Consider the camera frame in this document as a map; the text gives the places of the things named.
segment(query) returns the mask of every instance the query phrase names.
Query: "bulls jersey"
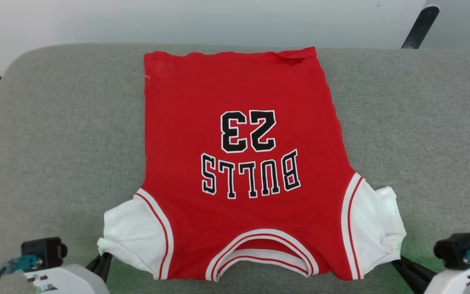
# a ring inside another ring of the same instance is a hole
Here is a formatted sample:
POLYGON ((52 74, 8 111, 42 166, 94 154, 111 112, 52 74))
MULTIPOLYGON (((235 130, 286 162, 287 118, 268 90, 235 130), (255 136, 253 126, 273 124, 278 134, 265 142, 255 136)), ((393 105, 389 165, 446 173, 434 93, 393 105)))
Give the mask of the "bulls jersey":
POLYGON ((349 165, 314 48, 145 55, 146 178, 101 253, 155 279, 238 261, 363 278, 400 258, 396 196, 349 165))

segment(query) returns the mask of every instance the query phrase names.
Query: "number 23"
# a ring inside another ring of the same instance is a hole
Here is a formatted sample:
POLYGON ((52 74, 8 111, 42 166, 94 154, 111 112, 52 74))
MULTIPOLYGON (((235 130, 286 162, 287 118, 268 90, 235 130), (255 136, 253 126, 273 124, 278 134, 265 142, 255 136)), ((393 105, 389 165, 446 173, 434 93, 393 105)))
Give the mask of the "number 23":
MULTIPOLYGON (((232 138, 239 137, 239 127, 232 127, 231 121, 237 125, 247 124, 246 115, 241 111, 227 111, 220 116, 220 131, 222 132, 221 146, 226 153, 241 153, 248 149, 246 138, 237 139, 237 143, 231 143, 232 138)), ((276 125, 274 110, 250 110, 250 125, 259 125, 250 134, 251 147, 255 152, 271 151, 275 148, 275 138, 268 138, 261 142, 261 138, 276 125)))

